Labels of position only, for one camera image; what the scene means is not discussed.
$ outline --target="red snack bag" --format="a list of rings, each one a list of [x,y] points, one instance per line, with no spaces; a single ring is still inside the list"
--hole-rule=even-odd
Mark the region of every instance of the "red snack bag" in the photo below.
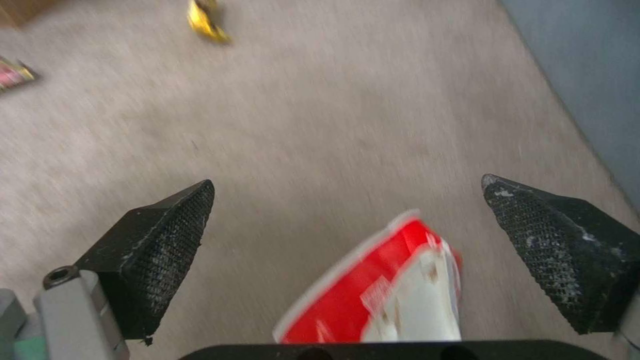
[[[456,341],[460,258],[399,215],[327,271],[283,316],[279,343]]]

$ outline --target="carpet floor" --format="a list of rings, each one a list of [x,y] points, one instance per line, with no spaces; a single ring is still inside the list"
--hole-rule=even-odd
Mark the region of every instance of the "carpet floor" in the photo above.
[[[400,212],[465,258],[466,339],[576,335],[484,203],[486,172],[637,215],[494,0],[224,1],[230,46],[185,1],[67,0],[0,54],[38,83],[0,97],[0,286],[31,298],[128,209],[201,179],[192,270],[133,359],[271,341],[285,310]]]

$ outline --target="green component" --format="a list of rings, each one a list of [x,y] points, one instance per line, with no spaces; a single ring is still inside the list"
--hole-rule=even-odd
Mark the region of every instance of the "green component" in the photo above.
[[[13,343],[15,360],[47,360],[47,342],[44,336],[19,340]]]

